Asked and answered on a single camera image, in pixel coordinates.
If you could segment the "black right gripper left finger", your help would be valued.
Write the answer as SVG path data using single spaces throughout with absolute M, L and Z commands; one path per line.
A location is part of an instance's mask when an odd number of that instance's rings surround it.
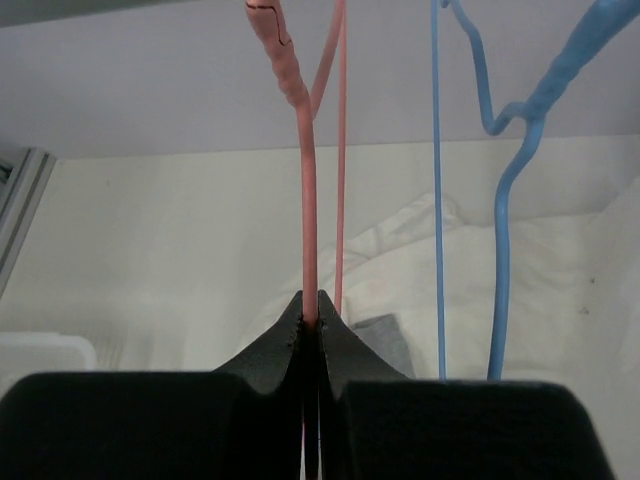
M 1 401 L 5 479 L 314 479 L 302 298 L 211 371 L 46 372 Z

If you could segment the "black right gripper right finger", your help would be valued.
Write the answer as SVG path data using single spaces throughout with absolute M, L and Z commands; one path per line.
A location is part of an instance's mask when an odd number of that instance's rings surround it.
M 411 380 L 318 293 L 325 479 L 611 479 L 591 419 L 546 382 Z

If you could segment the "grey clothes pile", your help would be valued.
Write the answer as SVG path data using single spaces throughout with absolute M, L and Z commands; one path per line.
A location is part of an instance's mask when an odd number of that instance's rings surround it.
M 384 314 L 354 323 L 353 331 L 395 370 L 406 377 L 415 377 L 409 346 L 395 315 Z

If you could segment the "pink wire hanger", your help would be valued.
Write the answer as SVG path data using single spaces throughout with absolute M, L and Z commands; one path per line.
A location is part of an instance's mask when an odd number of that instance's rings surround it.
M 302 192 L 302 320 L 314 330 L 319 317 L 317 273 L 317 184 L 313 121 L 319 111 L 336 54 L 339 58 L 338 207 L 336 299 L 342 299 L 344 251 L 346 126 L 347 126 L 347 3 L 334 3 L 327 40 L 311 88 L 300 73 L 293 40 L 278 1 L 247 1 L 245 12 L 271 61 L 279 89 L 295 109 L 301 157 Z

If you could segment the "blue wire hanger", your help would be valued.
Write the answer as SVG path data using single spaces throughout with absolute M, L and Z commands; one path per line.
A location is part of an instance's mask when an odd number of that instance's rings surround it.
M 491 341 L 486 378 L 499 381 L 502 377 L 507 342 L 511 252 L 509 235 L 509 196 L 511 188 L 535 155 L 543 136 L 546 116 L 580 71 L 629 23 L 639 16 L 637 1 L 595 1 L 572 30 L 564 47 L 551 62 L 529 97 L 522 102 L 510 102 L 493 114 L 489 75 L 481 35 L 458 1 L 430 3 L 430 33 L 432 50 L 434 200 L 436 207 L 436 305 L 438 375 L 447 377 L 446 333 L 444 307 L 444 252 L 442 225 L 442 178 L 440 138 L 440 92 L 438 14 L 451 8 L 454 17 L 467 35 L 472 51 L 478 104 L 482 127 L 490 136 L 501 134 L 514 119 L 525 122 L 522 144 L 498 182 L 494 199 L 495 287 Z

